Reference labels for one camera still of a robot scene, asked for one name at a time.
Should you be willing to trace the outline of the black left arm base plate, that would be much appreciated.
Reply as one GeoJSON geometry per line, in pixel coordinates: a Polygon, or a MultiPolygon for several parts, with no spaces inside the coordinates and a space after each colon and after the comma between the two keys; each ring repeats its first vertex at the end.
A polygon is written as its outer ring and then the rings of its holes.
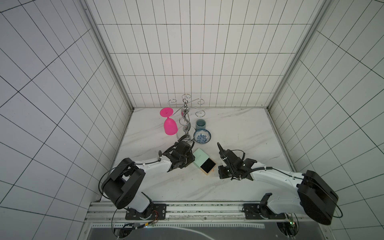
{"type": "Polygon", "coordinates": [[[125,219],[127,221],[164,220],[166,218],[166,211],[166,204],[151,203],[142,213],[134,209],[128,208],[125,219]]]}

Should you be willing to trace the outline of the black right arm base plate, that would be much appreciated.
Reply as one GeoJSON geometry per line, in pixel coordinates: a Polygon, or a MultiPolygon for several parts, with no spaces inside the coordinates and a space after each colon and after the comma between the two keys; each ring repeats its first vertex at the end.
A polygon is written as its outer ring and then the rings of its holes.
{"type": "Polygon", "coordinates": [[[285,220],[286,214],[275,214],[266,205],[244,204],[242,211],[247,220],[285,220]]]}

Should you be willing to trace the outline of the mint green jewelry box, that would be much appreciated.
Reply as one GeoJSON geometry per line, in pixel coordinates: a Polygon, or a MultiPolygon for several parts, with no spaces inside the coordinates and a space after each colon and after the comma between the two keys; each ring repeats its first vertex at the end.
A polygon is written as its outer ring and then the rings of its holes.
{"type": "Polygon", "coordinates": [[[193,152],[193,155],[195,157],[195,161],[194,161],[194,164],[197,166],[197,167],[200,167],[201,164],[207,160],[208,158],[210,158],[203,150],[201,150],[200,148],[196,149],[194,152],[193,152]]]}

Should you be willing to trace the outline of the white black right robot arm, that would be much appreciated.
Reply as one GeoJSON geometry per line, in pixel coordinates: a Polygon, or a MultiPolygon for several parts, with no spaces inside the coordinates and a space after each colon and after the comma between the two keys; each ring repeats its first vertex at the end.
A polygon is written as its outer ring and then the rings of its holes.
{"type": "Polygon", "coordinates": [[[336,192],[314,171],[293,173],[268,167],[256,160],[238,157],[218,145],[221,179],[248,180],[274,186],[257,204],[244,204],[247,219],[277,220],[286,214],[305,214],[313,221],[329,226],[339,208],[336,192]]]}

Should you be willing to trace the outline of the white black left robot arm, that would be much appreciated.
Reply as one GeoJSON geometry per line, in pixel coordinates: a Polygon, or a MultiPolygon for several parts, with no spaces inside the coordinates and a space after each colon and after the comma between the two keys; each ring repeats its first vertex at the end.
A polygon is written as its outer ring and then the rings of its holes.
{"type": "Polygon", "coordinates": [[[151,210],[153,202],[141,192],[141,184],[150,176],[189,166],[195,161],[194,145],[194,142],[179,140],[164,152],[159,151],[154,159],[135,162],[125,158],[102,176],[99,191],[118,210],[126,207],[139,213],[151,210]]]}

